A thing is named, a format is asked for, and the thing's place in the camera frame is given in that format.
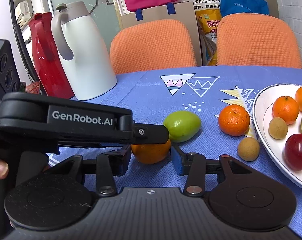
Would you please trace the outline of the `small green apple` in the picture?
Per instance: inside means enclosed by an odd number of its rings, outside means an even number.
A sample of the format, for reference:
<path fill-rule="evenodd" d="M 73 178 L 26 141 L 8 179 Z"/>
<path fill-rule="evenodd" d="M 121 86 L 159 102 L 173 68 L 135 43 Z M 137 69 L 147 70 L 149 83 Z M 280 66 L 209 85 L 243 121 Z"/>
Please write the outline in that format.
<path fill-rule="evenodd" d="M 176 111 L 163 121 L 168 129 L 171 142 L 185 142 L 195 136 L 201 127 L 198 115 L 189 111 Z"/>

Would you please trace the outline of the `red thermos jug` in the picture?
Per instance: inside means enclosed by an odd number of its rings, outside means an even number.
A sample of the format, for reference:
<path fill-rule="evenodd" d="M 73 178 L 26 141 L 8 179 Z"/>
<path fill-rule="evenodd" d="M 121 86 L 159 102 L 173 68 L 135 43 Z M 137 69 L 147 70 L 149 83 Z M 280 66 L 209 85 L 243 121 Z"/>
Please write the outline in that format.
<path fill-rule="evenodd" d="M 36 13 L 28 23 L 34 68 L 48 96 L 70 99 L 74 92 L 61 65 L 51 31 L 52 14 Z"/>

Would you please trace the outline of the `orange chair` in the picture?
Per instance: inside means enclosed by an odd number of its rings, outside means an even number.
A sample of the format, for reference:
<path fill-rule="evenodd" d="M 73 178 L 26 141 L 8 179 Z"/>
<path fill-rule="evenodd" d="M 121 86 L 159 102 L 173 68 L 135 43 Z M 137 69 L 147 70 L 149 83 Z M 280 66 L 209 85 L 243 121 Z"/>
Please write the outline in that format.
<path fill-rule="evenodd" d="M 178 20 L 156 20 L 121 30 L 112 40 L 115 74 L 197 65 L 191 37 Z"/>
<path fill-rule="evenodd" d="M 302 68 L 298 42 L 289 25 L 276 17 L 253 13 L 221 19 L 217 64 Z"/>

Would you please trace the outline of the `mandarin with stem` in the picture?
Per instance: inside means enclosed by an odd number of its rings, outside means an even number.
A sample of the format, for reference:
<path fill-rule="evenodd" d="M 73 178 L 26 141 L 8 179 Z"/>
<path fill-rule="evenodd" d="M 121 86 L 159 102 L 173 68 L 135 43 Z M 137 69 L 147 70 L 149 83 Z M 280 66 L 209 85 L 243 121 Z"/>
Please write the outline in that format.
<path fill-rule="evenodd" d="M 277 98 L 272 107 L 274 117 L 282 118 L 286 124 L 293 124 L 299 115 L 299 106 L 296 100 L 290 96 Z"/>

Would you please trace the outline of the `right orange chair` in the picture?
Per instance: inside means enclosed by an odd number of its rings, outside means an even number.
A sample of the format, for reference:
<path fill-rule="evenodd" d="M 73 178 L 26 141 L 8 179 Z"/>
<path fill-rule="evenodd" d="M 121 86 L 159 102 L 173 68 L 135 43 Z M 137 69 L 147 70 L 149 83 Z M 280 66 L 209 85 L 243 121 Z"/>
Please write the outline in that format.
<path fill-rule="evenodd" d="M 221 19 L 217 64 L 302 68 L 298 42 L 289 25 L 276 17 L 253 13 Z"/>

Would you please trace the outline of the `brown longan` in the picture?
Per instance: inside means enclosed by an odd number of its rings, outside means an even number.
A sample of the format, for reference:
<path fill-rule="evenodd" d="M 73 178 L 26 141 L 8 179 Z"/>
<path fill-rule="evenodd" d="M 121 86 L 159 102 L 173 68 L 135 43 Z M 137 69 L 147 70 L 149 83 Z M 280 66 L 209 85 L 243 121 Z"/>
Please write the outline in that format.
<path fill-rule="evenodd" d="M 276 140 L 284 139 L 288 132 L 286 122 L 280 117 L 274 117 L 269 123 L 268 132 Z"/>
<path fill-rule="evenodd" d="M 245 161 L 254 161 L 260 153 L 259 142 L 252 137 L 246 137 L 240 141 L 237 153 Z"/>

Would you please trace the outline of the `left orange chair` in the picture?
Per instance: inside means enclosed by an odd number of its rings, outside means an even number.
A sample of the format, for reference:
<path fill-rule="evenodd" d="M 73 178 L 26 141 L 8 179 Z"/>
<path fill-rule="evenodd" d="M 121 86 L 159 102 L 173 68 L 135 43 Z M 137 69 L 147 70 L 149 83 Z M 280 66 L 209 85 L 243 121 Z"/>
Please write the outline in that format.
<path fill-rule="evenodd" d="M 191 37 L 178 20 L 156 20 L 121 30 L 112 40 L 115 74 L 197 65 Z"/>

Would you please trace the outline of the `mandarin back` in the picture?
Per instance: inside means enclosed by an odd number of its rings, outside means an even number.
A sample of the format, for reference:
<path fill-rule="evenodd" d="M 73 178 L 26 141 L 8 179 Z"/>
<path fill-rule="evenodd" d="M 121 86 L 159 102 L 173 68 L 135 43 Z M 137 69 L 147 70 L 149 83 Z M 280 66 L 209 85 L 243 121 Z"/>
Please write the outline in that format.
<path fill-rule="evenodd" d="M 250 116 L 240 105 L 228 105 L 223 108 L 218 117 L 220 130 L 233 137 L 244 135 L 250 126 Z"/>

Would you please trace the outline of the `yellow snack bag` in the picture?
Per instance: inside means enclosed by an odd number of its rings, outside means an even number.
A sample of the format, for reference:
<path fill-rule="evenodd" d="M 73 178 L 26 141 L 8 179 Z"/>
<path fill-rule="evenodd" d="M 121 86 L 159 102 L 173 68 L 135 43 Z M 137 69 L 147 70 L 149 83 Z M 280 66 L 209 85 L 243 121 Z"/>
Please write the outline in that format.
<path fill-rule="evenodd" d="M 222 19 L 219 9 L 204 9 L 195 12 L 203 51 L 207 66 L 217 64 L 217 27 Z"/>

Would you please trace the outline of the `pink glass bowl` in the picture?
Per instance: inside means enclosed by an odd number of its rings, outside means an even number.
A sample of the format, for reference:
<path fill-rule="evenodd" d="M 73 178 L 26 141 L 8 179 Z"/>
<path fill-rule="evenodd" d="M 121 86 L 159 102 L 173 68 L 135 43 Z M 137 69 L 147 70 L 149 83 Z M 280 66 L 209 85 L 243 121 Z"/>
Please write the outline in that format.
<path fill-rule="evenodd" d="M 41 94 L 40 87 L 41 87 L 40 81 L 36 81 L 34 83 L 31 83 L 30 85 L 26 85 L 25 82 L 21 82 L 20 92 L 25 92 L 30 94 Z"/>

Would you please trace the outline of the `blue patterned tablecloth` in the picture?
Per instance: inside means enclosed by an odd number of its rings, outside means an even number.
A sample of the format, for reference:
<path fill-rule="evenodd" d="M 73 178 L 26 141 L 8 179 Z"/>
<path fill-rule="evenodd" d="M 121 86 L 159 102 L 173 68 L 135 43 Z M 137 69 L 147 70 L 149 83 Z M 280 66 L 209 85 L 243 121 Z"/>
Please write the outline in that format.
<path fill-rule="evenodd" d="M 174 95 L 160 76 L 188 74 L 194 76 Z M 216 115 L 227 106 L 226 101 L 242 99 L 249 110 L 260 90 L 278 83 L 302 85 L 302 69 L 259 66 L 215 66 L 187 67 L 135 72 L 118 75 L 117 85 L 108 93 L 90 100 L 91 103 L 131 109 L 134 120 L 141 123 L 162 124 L 167 115 L 186 110 L 201 119 L 199 133 L 179 145 L 184 152 L 197 152 L 208 159 L 218 159 L 229 154 L 237 159 L 237 147 L 244 137 L 231 137 L 219 129 Z M 258 158 L 247 165 L 287 185 L 297 198 L 297 209 L 290 228 L 302 237 L 302 189 L 292 183 L 273 163 L 261 145 Z M 60 148 L 60 155 L 49 154 L 50 165 L 74 154 L 84 159 L 95 159 L 96 155 L 110 149 Z M 118 191 L 122 187 L 181 187 L 186 177 L 176 174 L 169 158 L 155 165 L 139 163 L 131 157 L 127 173 L 115 177 Z"/>

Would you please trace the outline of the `white plate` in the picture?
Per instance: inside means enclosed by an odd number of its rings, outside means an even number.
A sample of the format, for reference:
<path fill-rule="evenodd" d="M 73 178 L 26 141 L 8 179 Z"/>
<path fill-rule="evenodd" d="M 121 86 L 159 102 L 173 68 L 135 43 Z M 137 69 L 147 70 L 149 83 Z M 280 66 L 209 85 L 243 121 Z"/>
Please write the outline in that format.
<path fill-rule="evenodd" d="M 273 163 L 289 180 L 302 188 L 302 170 L 295 171 L 291 169 L 287 166 L 284 159 L 284 149 L 287 139 L 294 134 L 301 133 L 302 113 L 299 113 L 296 121 L 288 126 L 288 132 L 284 139 L 274 139 L 268 131 L 269 123 L 273 119 L 272 107 L 275 100 L 281 96 L 294 98 L 299 87 L 299 85 L 282 83 L 262 89 L 254 100 L 252 115 L 256 132 Z"/>

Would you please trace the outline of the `white thermos jug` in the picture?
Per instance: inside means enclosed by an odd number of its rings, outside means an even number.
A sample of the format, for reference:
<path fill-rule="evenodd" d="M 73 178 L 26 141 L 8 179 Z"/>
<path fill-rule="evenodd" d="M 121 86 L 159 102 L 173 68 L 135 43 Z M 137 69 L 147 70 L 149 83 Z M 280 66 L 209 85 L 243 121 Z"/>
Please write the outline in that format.
<path fill-rule="evenodd" d="M 107 46 L 84 2 L 57 5 L 51 30 L 63 70 L 78 100 L 96 98 L 116 85 Z"/>

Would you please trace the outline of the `large orange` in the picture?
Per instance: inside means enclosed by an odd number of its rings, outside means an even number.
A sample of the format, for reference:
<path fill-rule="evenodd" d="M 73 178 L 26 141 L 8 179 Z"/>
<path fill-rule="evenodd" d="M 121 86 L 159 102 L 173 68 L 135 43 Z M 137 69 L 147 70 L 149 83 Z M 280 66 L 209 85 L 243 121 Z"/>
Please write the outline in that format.
<path fill-rule="evenodd" d="M 131 152 L 140 163 L 151 165 L 163 161 L 171 148 L 170 139 L 165 144 L 131 145 Z"/>

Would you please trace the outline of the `red plum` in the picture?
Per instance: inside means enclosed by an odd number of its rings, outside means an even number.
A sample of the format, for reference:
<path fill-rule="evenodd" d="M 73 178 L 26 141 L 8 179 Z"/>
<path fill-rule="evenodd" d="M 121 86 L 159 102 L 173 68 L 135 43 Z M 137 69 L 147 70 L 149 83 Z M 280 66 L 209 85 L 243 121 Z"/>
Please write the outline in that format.
<path fill-rule="evenodd" d="M 290 136 L 285 144 L 285 160 L 295 170 L 302 170 L 302 133 Z"/>

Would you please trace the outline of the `brown paper bag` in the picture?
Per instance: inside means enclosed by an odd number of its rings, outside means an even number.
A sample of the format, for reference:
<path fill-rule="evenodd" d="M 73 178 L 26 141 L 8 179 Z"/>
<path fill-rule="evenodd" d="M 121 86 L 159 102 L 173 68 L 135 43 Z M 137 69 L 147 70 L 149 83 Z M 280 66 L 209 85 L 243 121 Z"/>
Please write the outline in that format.
<path fill-rule="evenodd" d="M 185 25 L 191 37 L 197 65 L 202 66 L 203 62 L 198 24 L 192 2 L 168 3 L 167 5 L 139 9 L 137 12 L 131 12 L 121 16 L 123 28 L 165 19 L 178 20 Z"/>

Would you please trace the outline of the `blue shopping bag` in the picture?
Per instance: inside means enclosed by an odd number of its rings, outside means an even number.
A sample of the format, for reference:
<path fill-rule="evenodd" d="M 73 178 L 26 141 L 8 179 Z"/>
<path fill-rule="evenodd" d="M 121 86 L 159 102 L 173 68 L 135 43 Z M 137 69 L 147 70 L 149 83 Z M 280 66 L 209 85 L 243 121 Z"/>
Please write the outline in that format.
<path fill-rule="evenodd" d="M 220 0 L 222 17 L 243 12 L 269 15 L 268 3 L 265 0 Z"/>

